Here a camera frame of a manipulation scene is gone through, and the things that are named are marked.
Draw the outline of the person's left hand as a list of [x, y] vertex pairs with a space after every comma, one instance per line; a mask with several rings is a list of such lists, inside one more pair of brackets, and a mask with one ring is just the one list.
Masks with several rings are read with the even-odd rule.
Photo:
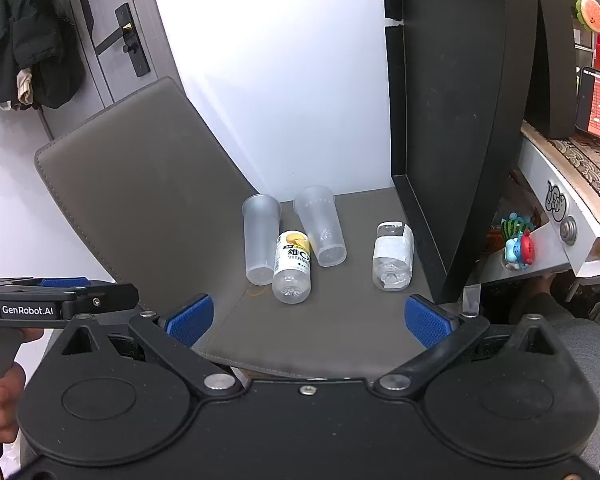
[[26, 373], [15, 362], [15, 355], [22, 344], [43, 335], [44, 330], [39, 327], [0, 327], [0, 443], [14, 442], [19, 431], [16, 411]]

